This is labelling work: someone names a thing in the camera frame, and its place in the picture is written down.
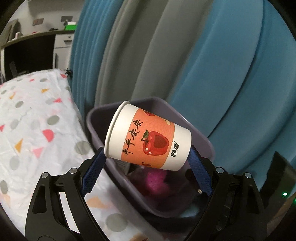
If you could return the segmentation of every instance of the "bed sheet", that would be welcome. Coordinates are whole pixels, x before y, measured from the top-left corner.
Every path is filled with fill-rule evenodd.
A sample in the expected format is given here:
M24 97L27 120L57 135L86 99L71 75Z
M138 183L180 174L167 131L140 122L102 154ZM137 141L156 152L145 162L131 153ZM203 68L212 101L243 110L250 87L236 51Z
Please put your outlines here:
M62 70L23 75L0 86L0 203L23 234L40 175L64 174L94 154L78 116ZM150 226L104 170L85 200L111 241L183 240ZM61 201L70 228L78 232L64 193Z

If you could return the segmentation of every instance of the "orange cup label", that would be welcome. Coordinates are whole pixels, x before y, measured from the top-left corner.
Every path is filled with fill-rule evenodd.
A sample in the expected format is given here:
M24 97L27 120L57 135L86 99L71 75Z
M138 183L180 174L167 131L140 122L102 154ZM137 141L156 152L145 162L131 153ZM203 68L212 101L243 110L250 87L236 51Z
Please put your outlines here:
M139 108L126 134L121 160L161 168L170 154L174 133L173 122Z

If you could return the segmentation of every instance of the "green box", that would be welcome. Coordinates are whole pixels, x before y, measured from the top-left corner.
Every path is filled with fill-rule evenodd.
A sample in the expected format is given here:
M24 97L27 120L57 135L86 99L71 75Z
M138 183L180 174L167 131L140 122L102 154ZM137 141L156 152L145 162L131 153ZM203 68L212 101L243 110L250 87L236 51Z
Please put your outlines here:
M66 25L65 30L76 30L77 25Z

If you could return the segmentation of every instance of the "pillow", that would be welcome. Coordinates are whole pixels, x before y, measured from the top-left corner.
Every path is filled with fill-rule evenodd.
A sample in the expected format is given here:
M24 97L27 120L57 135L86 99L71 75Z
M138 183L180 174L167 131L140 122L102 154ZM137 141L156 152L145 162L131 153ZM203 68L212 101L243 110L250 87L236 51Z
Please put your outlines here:
M65 174L94 155L75 109L67 77L59 69L23 75L0 86L0 203L23 234L40 175ZM104 170L85 200L110 240L163 240ZM78 232L64 193L61 201L70 228Z

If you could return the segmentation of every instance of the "white paper cup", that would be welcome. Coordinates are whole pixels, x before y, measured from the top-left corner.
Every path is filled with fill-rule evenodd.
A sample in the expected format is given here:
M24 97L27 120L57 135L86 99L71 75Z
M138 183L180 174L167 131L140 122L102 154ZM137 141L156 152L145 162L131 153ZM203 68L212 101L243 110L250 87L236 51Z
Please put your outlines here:
M123 102L111 121L105 155L129 163L178 171L191 147L191 133L179 125Z

